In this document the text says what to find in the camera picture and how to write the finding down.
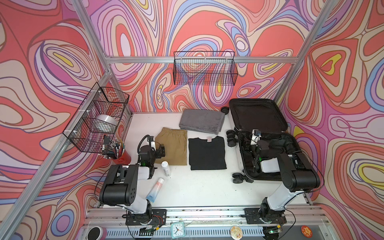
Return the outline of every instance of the patterned wall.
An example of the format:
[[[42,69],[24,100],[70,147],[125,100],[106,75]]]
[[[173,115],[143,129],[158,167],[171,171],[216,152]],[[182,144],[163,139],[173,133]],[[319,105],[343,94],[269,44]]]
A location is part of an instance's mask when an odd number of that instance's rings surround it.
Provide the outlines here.
[[[0,1],[0,221],[102,74],[67,0]],[[96,157],[71,145],[12,239],[73,239],[110,165]]]
[[[341,0],[282,105],[340,239],[384,239],[383,39],[383,1]]]
[[[236,56],[296,56],[323,1],[95,0],[86,3],[110,56],[173,56],[233,50]],[[231,98],[272,98],[289,64],[239,64],[233,86],[174,86],[173,64],[111,66],[132,111],[220,109]]]

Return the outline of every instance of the white table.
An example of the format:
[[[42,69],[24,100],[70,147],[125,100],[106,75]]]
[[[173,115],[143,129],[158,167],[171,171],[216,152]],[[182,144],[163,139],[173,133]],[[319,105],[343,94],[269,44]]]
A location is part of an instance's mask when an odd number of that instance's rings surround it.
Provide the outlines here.
[[[137,162],[137,145],[147,134],[156,137],[163,127],[180,129],[181,113],[136,113],[132,117],[127,137],[126,151],[132,157],[131,163]],[[228,116],[225,117],[220,137],[226,143],[225,132],[230,129]],[[188,138],[207,139],[213,134],[188,131]],[[153,207],[199,207],[199,206],[240,206],[260,205],[262,200],[271,195],[281,182],[254,181],[234,184],[232,173],[240,172],[235,147],[225,145],[226,170],[194,170],[190,166],[170,166],[172,175],[166,177],[160,164],[155,164],[152,179],[137,182],[137,194],[145,198],[159,177],[165,182],[152,203]],[[295,197],[291,204],[306,204],[302,194]]]

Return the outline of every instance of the brown shorts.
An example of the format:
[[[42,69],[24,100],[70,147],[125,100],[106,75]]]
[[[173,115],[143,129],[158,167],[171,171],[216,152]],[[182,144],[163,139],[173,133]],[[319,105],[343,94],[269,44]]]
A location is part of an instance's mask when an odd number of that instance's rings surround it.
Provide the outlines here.
[[[164,144],[166,156],[155,163],[167,161],[169,165],[187,165],[187,131],[163,127],[155,141]]]

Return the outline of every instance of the white cylindrical bottle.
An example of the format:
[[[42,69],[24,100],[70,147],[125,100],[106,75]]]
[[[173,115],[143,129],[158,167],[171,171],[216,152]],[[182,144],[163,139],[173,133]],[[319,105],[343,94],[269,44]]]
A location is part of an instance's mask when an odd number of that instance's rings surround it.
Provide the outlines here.
[[[163,186],[164,179],[159,177],[156,184],[153,186],[152,190],[148,193],[147,199],[151,202],[155,202],[157,195],[159,194],[161,186]]]
[[[166,177],[170,176],[170,167],[167,161],[164,161],[161,163],[161,166],[163,167],[164,174]]]

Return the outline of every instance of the black t-shirt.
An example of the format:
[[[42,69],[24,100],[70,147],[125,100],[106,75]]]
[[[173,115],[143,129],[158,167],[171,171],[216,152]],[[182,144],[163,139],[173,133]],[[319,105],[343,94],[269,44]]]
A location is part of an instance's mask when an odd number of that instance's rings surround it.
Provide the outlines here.
[[[224,138],[216,136],[212,139],[212,142],[200,138],[190,138],[188,140],[191,170],[227,169]]]

